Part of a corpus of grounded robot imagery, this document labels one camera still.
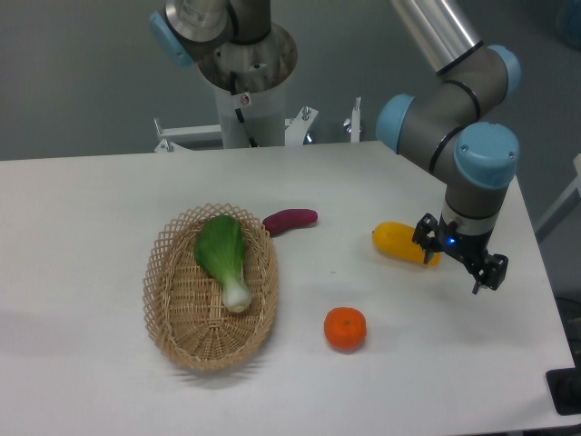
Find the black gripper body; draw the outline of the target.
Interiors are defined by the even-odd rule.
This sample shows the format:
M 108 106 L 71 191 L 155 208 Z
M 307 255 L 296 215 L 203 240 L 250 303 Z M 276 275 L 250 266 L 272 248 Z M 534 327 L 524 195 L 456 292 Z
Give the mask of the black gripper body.
M 487 244 L 495 225 L 495 216 L 472 219 L 455 213 L 442 213 L 436 230 L 436 252 L 462 263 L 469 273 L 488 269 Z

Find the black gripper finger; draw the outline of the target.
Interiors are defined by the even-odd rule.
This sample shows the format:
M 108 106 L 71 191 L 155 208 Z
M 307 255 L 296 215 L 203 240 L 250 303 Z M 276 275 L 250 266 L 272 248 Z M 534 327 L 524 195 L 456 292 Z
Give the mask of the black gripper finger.
M 471 275 L 475 279 L 473 294 L 478 294 L 481 288 L 496 291 L 505 280 L 508 258 L 503 254 L 489 254 L 478 263 L 471 266 Z
M 439 252 L 437 230 L 438 220 L 430 213 L 426 213 L 416 224 L 412 242 L 421 248 L 424 264 L 429 264 L 435 253 Z

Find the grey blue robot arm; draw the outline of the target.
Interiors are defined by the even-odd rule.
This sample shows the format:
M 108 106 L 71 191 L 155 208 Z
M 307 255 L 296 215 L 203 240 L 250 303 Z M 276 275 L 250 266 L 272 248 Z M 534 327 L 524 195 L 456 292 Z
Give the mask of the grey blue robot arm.
M 392 97 L 376 136 L 446 186 L 439 216 L 422 217 L 412 235 L 430 260 L 462 263 L 477 288 L 496 289 L 508 259 L 487 244 L 519 159 L 515 135 L 482 116 L 517 88 L 517 58 L 484 45 L 454 1 L 397 1 L 394 9 L 440 79 L 425 99 Z M 179 66 L 196 65 L 212 85 L 227 148 L 301 144 L 306 131 L 286 124 L 284 87 L 296 66 L 293 38 L 271 19 L 267 1 L 169 1 L 151 14 L 159 46 Z

